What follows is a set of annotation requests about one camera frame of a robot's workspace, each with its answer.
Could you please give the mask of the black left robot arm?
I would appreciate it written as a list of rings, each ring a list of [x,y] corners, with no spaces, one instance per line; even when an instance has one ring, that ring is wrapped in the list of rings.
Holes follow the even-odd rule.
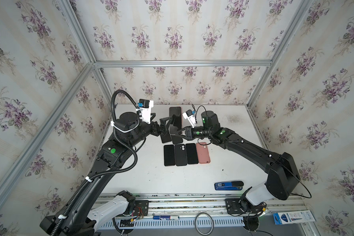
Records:
[[[79,188],[60,211],[41,221],[40,227],[48,235],[93,236],[110,219],[132,213],[135,197],[125,190],[100,207],[93,208],[93,205],[114,175],[135,167],[139,152],[135,145],[149,135],[157,137],[169,133],[169,126],[176,119],[171,116],[155,122],[154,117],[154,113],[145,117],[138,111],[126,112],[114,119],[113,134],[103,144]]]

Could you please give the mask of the purple smartphone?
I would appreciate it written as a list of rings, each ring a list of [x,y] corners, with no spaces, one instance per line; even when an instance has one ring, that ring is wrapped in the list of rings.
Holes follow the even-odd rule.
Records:
[[[194,143],[186,144],[186,156],[187,164],[193,165],[199,163],[197,149]]]

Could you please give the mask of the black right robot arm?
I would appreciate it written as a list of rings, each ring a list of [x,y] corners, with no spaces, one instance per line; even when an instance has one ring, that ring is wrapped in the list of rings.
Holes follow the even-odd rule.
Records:
[[[229,128],[222,127],[213,111],[201,114],[202,126],[187,126],[176,131],[176,136],[191,141],[208,138],[212,144],[232,151],[251,161],[267,174],[265,183],[247,189],[239,200],[244,212],[261,203],[276,198],[287,200],[300,182],[294,158],[288,154],[279,154],[264,149]]]

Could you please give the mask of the black phone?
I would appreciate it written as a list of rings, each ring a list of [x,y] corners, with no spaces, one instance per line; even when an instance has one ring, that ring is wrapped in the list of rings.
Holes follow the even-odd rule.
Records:
[[[172,142],[172,138],[171,138],[171,135],[169,133],[161,134],[160,138],[161,138],[161,142],[163,144]]]

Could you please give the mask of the black phone case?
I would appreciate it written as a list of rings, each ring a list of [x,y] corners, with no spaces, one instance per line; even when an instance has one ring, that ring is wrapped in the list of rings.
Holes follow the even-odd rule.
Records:
[[[185,144],[178,144],[174,146],[175,164],[176,166],[187,165],[187,153]]]
[[[177,145],[177,144],[182,144],[183,143],[183,138],[178,137],[176,135],[171,135],[171,139],[172,139],[173,145]]]

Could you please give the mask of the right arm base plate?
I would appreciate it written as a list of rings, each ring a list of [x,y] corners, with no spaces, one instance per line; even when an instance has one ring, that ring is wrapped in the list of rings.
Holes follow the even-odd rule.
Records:
[[[252,205],[247,199],[227,198],[225,199],[226,209],[228,214],[243,215],[243,214],[258,214],[262,212],[267,204],[262,202],[258,205]]]

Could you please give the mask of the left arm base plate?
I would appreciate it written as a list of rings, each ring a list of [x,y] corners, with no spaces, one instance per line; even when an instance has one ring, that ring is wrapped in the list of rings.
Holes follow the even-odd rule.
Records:
[[[149,210],[148,200],[136,200],[130,216],[138,216],[138,217],[148,216],[148,210]]]

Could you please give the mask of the black smartphone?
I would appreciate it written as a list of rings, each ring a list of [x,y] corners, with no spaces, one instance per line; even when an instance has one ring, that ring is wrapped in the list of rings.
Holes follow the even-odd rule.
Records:
[[[164,166],[175,166],[175,150],[174,145],[165,145],[164,149]]]

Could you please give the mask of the pink-cased phone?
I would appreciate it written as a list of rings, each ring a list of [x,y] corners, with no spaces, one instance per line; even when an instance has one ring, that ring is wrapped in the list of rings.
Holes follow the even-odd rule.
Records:
[[[208,152],[207,143],[197,143],[196,144],[196,151],[198,155],[198,161],[200,164],[209,164],[210,163],[210,156]]]
[[[172,118],[169,126],[170,134],[175,135],[178,130],[182,129],[182,108],[170,107],[169,116]]]

